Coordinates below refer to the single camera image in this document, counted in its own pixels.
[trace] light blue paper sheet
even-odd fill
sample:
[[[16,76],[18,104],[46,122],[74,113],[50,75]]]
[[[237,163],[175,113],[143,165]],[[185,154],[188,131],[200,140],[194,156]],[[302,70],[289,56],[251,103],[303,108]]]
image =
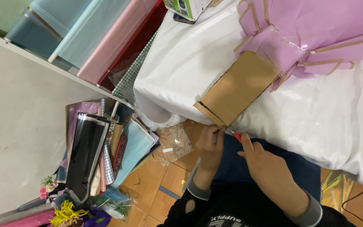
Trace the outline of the light blue paper sheet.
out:
[[[130,1],[92,0],[49,61],[57,55],[81,68]]]
[[[128,142],[117,178],[112,184],[115,187],[123,183],[138,161],[144,157],[148,148],[155,142],[155,139],[133,119],[124,127],[123,134],[127,136]]]

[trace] pink flower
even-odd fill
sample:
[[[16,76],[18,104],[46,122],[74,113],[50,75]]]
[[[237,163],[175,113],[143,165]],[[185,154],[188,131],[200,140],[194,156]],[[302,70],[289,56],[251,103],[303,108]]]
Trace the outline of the pink flower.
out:
[[[40,199],[47,198],[47,191],[46,191],[46,188],[45,187],[40,188],[39,193],[40,193]]]

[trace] white shelf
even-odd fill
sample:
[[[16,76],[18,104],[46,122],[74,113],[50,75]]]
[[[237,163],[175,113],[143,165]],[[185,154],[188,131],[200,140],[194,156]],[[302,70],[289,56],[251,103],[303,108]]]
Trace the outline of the white shelf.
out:
[[[3,47],[5,47],[5,48],[17,53],[17,54],[20,54],[20,55],[22,55],[22,56],[24,56],[24,57],[38,63],[38,64],[41,64],[41,65],[43,65],[43,66],[45,66],[45,67],[47,67],[47,68],[61,74],[63,76],[66,76],[66,77],[68,77],[68,78],[70,78],[70,79],[72,79],[72,80],[74,80],[74,81],[76,81],[76,82],[78,82],[78,83],[80,83],[82,85],[85,85],[85,86],[87,86],[89,88],[92,88],[93,90],[95,90],[95,91],[97,91],[97,92],[99,92],[99,93],[101,93],[103,95],[106,95],[106,96],[108,96],[108,97],[110,97],[110,98],[112,98],[114,100],[117,100],[117,101],[119,101],[121,103],[124,103],[128,107],[132,108],[132,106],[128,102],[126,102],[125,100],[122,100],[122,99],[110,94],[109,92],[107,92],[105,90],[102,90],[102,89],[98,88],[97,86],[95,86],[93,84],[90,84],[89,82],[87,82],[85,80],[82,80],[81,78],[79,78],[79,77],[77,77],[75,75],[72,75],[71,73],[69,73],[69,72],[67,72],[67,71],[65,71],[63,69],[60,69],[59,67],[49,63],[48,61],[46,61],[46,60],[44,60],[42,58],[39,58],[38,56],[36,56],[36,55],[34,55],[34,54],[24,50],[24,49],[12,44],[12,43],[9,43],[9,42],[5,41],[2,38],[0,38],[0,46],[3,46]]]

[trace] wooden floor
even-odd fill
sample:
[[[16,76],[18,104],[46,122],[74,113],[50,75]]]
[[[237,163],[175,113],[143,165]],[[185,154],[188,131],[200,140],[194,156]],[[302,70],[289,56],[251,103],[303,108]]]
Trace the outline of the wooden floor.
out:
[[[203,125],[187,120],[183,126],[191,144],[194,145]],[[174,194],[182,196],[182,183],[187,180],[198,155],[193,151],[178,160],[170,161],[171,152],[167,152],[164,156],[163,153],[161,154],[162,148],[159,147],[154,152],[154,158],[131,173],[121,185],[121,191],[133,195],[137,204],[132,206],[128,220],[124,222],[123,220],[112,219],[109,227],[155,227],[164,222],[170,207],[176,201],[175,198],[159,191],[159,187],[162,186]],[[169,162],[162,165],[164,158]],[[330,170],[327,169],[322,170],[322,181],[329,172]],[[355,182],[349,197],[351,198],[361,191],[363,191],[363,186]],[[350,201],[346,209],[363,219],[363,195]],[[343,214],[357,227],[363,227],[363,222],[353,215],[345,211]]]

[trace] smartphone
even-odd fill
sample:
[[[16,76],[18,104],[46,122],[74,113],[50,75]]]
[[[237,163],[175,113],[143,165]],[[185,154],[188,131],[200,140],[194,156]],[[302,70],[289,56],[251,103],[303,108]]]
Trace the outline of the smartphone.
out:
[[[173,14],[173,20],[177,21],[177,22],[187,23],[187,24],[195,24],[196,23],[195,21],[191,21],[189,19],[186,19],[186,18],[180,16],[177,13]]]

